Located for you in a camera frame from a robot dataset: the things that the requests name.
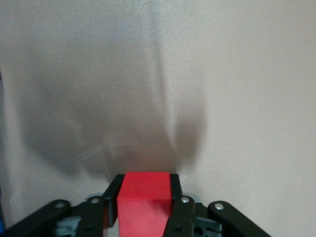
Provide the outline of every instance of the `red block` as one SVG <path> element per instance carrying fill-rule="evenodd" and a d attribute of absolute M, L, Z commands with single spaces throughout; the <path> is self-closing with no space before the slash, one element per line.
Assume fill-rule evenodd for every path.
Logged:
<path fill-rule="evenodd" d="M 170 174 L 126 173 L 117 202 L 120 237 L 162 237 L 172 209 Z"/>

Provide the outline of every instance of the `white wall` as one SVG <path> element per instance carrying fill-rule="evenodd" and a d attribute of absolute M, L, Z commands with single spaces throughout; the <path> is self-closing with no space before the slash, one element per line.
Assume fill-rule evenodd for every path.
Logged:
<path fill-rule="evenodd" d="M 178 172 L 273 237 L 315 236 L 316 1 L 2 1 L 12 225 L 120 172 Z"/>

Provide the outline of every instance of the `bolt head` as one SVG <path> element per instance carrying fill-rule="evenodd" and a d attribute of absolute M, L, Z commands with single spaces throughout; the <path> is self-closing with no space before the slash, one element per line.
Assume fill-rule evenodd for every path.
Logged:
<path fill-rule="evenodd" d="M 94 197 L 93 199 L 90 200 L 90 203 L 95 204 L 98 203 L 100 199 L 98 197 Z"/>
<path fill-rule="evenodd" d="M 223 206 L 221 203 L 216 203 L 216 204 L 215 204 L 215 208 L 216 208 L 217 210 L 223 210 L 223 209 L 224 209 L 224 206 Z"/>
<path fill-rule="evenodd" d="M 63 208 L 65 206 L 65 204 L 62 201 L 59 201 L 58 203 L 56 203 L 55 208 L 59 209 L 59 208 Z"/>
<path fill-rule="evenodd" d="M 183 203 L 188 203 L 189 201 L 190 201 L 190 199 L 188 197 L 181 198 L 181 202 L 183 202 Z"/>

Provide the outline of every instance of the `red cube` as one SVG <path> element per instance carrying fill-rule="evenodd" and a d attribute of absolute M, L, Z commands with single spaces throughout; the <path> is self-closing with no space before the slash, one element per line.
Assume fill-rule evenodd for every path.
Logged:
<path fill-rule="evenodd" d="M 120 237 L 162 237 L 172 209 L 170 174 L 126 173 L 117 203 Z"/>

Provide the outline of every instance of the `blue object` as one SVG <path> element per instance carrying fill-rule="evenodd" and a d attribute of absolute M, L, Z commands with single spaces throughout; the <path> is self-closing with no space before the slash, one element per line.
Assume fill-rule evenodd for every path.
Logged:
<path fill-rule="evenodd" d="M 3 232 L 3 224 L 2 221 L 0 220 L 0 234 Z"/>

